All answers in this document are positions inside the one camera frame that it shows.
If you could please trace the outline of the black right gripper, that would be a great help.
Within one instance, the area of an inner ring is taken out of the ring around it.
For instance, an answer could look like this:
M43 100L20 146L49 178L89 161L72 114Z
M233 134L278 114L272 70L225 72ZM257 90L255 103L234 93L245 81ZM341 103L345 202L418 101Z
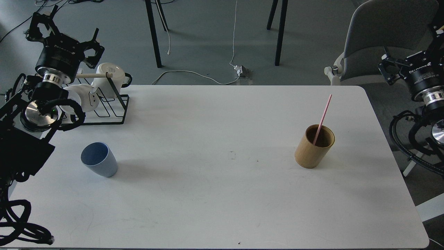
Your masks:
M417 52L406 59L397 59L384 49L378 69L388 85L403 79L412 101L421 102L430 92L443 92L443 62L428 52Z

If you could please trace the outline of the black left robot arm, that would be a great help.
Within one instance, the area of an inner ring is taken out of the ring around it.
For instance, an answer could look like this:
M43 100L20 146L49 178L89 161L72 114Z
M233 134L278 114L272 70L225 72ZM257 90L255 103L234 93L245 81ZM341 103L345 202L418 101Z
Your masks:
M81 126L86 114L81 105L68 98L64 84L76 79L80 63L94 69L104 52L96 40L96 29L90 41L79 42L60 32L50 14L32 14L28 41L43 44L34 75L21 73L5 92L1 107L1 246L15 240L51 245L54 237L43 226L30 223L31 203L25 199L10 200L14 182L25 182L34 176L54 152L49 143L57 130L68 131Z

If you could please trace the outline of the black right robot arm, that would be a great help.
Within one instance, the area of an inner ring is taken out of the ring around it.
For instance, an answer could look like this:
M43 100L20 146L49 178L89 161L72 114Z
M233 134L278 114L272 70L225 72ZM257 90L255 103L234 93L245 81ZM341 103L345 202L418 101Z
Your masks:
M409 160L403 175L415 166L443 175L443 49L396 59L384 48L378 68L390 85L403 80L412 101L419 105L390 122L390 139Z

